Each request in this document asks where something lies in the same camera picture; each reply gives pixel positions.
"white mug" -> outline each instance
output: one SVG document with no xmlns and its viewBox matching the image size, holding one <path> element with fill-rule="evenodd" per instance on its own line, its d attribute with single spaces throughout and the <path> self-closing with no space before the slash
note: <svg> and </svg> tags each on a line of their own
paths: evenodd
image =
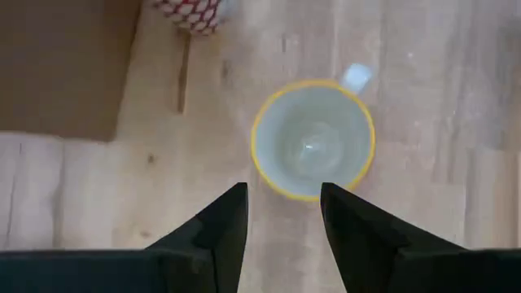
<svg viewBox="0 0 521 293">
<path fill-rule="evenodd" d="M 301 81 L 272 95 L 252 128 L 252 158 L 274 190 L 319 200 L 323 182 L 352 190 L 374 157 L 374 125 L 357 97 L 371 77 L 354 64 L 338 83 Z"/>
</svg>

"red and white object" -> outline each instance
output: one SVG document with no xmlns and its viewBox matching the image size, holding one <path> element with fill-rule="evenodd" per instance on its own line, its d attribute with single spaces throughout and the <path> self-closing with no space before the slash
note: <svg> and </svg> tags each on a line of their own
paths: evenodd
<svg viewBox="0 0 521 293">
<path fill-rule="evenodd" d="M 225 19 L 230 0 L 152 0 L 154 7 L 192 34 L 215 33 Z"/>
</svg>

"wooden plank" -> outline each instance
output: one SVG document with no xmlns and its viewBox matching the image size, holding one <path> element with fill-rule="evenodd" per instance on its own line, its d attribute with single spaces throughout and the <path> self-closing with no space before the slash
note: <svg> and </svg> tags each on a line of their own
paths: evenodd
<svg viewBox="0 0 521 293">
<path fill-rule="evenodd" d="M 478 149 L 471 154 L 466 196 L 466 246 L 517 247 L 517 185 L 515 155 L 487 149 Z"/>
<path fill-rule="evenodd" d="M 517 2 L 454 2 L 458 13 L 440 85 L 444 93 L 435 164 L 440 182 L 466 184 L 469 148 L 519 151 Z"/>
<path fill-rule="evenodd" d="M 179 155 L 185 117 L 173 115 L 179 102 L 184 45 L 172 22 L 145 4 L 117 138 L 107 150 L 115 158 L 117 174 L 112 178 L 118 210 L 112 233 L 116 247 L 145 247 L 200 207 L 197 199 L 191 199 L 194 194 L 182 192 L 183 169 L 189 164 Z"/>
<path fill-rule="evenodd" d="M 62 158 L 62 139 L 33 135 L 21 137 L 7 249 L 54 246 Z"/>
<path fill-rule="evenodd" d="M 112 247 L 112 193 L 117 181 L 108 145 L 98 142 L 64 143 L 63 180 L 56 211 L 56 247 Z"/>
<path fill-rule="evenodd" d="M 0 134 L 0 249 L 9 242 L 15 175 L 20 162 L 20 136 Z"/>
</svg>

